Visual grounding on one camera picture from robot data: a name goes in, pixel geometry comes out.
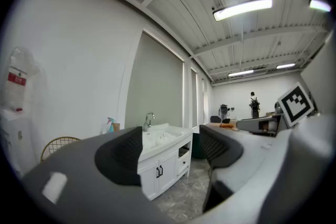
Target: person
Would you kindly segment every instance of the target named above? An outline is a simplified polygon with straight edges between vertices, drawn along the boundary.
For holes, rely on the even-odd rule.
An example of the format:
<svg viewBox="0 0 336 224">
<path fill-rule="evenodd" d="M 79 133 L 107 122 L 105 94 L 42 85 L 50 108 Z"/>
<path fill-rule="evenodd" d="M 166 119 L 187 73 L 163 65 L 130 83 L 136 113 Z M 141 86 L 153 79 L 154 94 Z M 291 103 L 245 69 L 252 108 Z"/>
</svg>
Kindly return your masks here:
<svg viewBox="0 0 336 224">
<path fill-rule="evenodd" d="M 249 100 L 249 106 L 251 107 L 251 115 L 253 119 L 259 118 L 259 101 L 254 92 L 251 92 Z"/>
</svg>

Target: white wall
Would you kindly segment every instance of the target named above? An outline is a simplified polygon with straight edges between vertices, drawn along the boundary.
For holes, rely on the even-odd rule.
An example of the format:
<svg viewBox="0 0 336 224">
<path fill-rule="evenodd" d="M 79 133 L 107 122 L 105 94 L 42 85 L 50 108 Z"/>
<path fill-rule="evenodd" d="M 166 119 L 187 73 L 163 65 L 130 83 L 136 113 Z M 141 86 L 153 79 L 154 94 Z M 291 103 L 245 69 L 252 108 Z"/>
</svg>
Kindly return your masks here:
<svg viewBox="0 0 336 224">
<path fill-rule="evenodd" d="M 301 73 L 321 113 L 336 112 L 336 36 L 334 30 L 323 48 Z"/>
<path fill-rule="evenodd" d="M 123 128 L 143 30 L 185 61 L 183 124 L 191 125 L 186 68 L 206 76 L 166 32 L 127 5 L 117 0 L 17 0 L 11 15 L 4 29 L 0 71 L 3 77 L 16 46 L 29 48 L 39 63 L 29 107 L 37 155 L 53 138 L 99 134 L 108 116 Z"/>
<path fill-rule="evenodd" d="M 251 118 L 251 108 L 248 105 L 250 93 L 253 91 L 260 102 L 259 116 L 265 116 L 266 112 L 274 111 L 277 99 L 297 81 L 305 87 L 299 72 L 213 87 L 211 115 L 218 115 L 219 106 L 227 104 L 229 108 L 235 108 L 233 112 L 230 111 L 229 118 Z"/>
</svg>

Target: ceiling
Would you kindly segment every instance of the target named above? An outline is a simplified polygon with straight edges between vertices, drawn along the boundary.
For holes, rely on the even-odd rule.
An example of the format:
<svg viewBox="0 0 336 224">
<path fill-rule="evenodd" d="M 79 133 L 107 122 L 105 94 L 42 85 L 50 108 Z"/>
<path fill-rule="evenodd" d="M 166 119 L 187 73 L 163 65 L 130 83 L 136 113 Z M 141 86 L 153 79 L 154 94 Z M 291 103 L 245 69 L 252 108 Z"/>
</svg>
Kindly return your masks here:
<svg viewBox="0 0 336 224">
<path fill-rule="evenodd" d="M 232 83 L 235 71 L 276 76 L 281 63 L 304 68 L 328 35 L 326 13 L 309 0 L 273 0 L 273 7 L 216 22 L 213 10 L 248 0 L 126 0 L 170 33 L 212 80 Z"/>
</svg>

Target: fluorescent light fixture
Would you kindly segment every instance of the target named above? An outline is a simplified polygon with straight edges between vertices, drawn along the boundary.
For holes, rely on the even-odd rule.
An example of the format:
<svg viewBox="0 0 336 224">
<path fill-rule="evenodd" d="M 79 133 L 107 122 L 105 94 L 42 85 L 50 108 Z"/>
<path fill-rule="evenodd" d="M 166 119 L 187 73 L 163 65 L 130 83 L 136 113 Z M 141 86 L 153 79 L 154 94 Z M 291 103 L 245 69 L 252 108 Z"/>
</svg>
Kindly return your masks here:
<svg viewBox="0 0 336 224">
<path fill-rule="evenodd" d="M 287 67 L 293 67 L 293 66 L 295 66 L 295 63 L 287 63 L 285 65 L 277 66 L 277 69 L 287 68 Z"/>
<path fill-rule="evenodd" d="M 246 71 L 242 71 L 242 72 L 231 73 L 231 74 L 229 74 L 229 77 L 235 77 L 235 76 L 240 76 L 240 75 L 244 75 L 244 74 L 251 74 L 251 73 L 253 73 L 253 70 L 246 70 Z"/>
<path fill-rule="evenodd" d="M 324 10 L 326 12 L 329 12 L 331 10 L 331 7 L 326 2 L 320 0 L 311 0 L 309 3 L 309 7 Z"/>
<path fill-rule="evenodd" d="M 219 21 L 241 13 L 252 12 L 264 8 L 272 8 L 272 0 L 252 0 L 235 6 L 222 8 L 213 12 L 213 14 L 215 20 Z"/>
</svg>

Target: faucet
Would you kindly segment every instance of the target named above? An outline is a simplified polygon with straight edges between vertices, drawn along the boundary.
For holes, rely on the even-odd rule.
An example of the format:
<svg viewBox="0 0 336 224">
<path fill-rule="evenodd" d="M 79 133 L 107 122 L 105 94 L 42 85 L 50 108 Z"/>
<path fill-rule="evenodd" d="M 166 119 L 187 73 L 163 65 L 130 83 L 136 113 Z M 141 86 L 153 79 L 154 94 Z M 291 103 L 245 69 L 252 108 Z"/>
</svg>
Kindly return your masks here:
<svg viewBox="0 0 336 224">
<path fill-rule="evenodd" d="M 143 131 L 144 131 L 144 132 L 147 132 L 148 129 L 149 129 L 149 127 L 152 126 L 152 125 L 151 125 L 151 124 L 152 124 L 152 121 L 151 121 L 151 120 L 149 120 L 149 123 L 147 123 L 148 115 L 152 115 L 152 116 L 153 116 L 153 119 L 155 118 L 153 112 L 148 112 L 148 113 L 147 113 L 147 115 L 146 115 L 146 121 L 145 121 L 145 123 L 143 124 Z"/>
</svg>

